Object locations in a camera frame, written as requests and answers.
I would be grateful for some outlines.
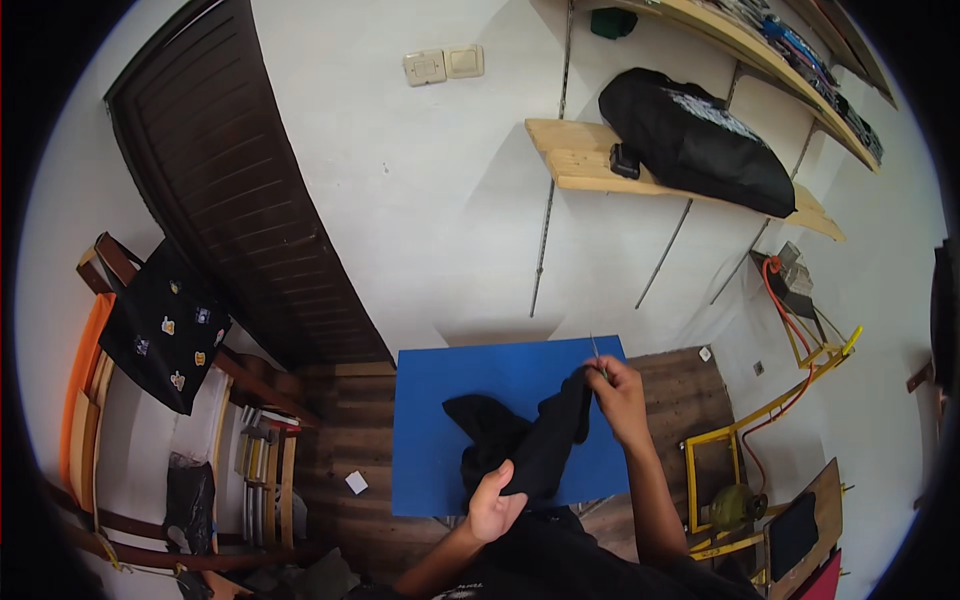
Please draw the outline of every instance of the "hand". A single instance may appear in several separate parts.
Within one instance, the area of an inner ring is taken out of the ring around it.
[[[520,511],[527,505],[527,494],[515,493],[501,496],[503,490],[514,477],[514,463],[510,459],[500,468],[484,475],[477,491],[470,499],[469,514],[464,526],[477,540],[490,543],[513,526]]]
[[[597,394],[597,403],[613,430],[613,437],[627,448],[650,442],[647,429],[647,406],[643,397],[640,373],[612,356],[591,358],[585,365],[587,382]],[[610,382],[600,370],[606,369]]]

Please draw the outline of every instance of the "wooden door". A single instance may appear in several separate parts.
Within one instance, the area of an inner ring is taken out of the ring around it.
[[[180,10],[107,95],[167,237],[285,367],[391,361],[307,194],[249,0]]]

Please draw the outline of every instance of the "blue cutting mat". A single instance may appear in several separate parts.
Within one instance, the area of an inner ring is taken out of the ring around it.
[[[618,336],[595,340],[601,354],[625,360]],[[556,394],[564,379],[592,356],[589,338],[402,350],[396,367],[394,515],[463,514],[460,458],[471,441],[444,412],[445,400],[483,394],[533,421],[537,404]],[[594,400],[589,436],[573,446],[554,502],[588,502],[628,489],[623,450]]]

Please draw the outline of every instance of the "light switch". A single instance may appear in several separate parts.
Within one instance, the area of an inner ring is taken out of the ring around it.
[[[446,76],[450,79],[483,75],[483,46],[470,44],[444,50]]]
[[[403,57],[403,70],[407,74],[407,83],[413,86],[445,82],[444,51],[424,50],[408,54]]]

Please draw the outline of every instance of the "black duffel bag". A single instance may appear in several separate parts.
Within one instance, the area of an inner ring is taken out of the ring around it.
[[[189,415],[230,316],[170,240],[160,242],[146,263],[117,246],[140,270],[125,286],[98,249],[116,294],[100,348],[148,394]]]
[[[600,93],[600,113],[662,185],[775,217],[796,210],[793,183],[777,156],[696,84],[631,69]]]

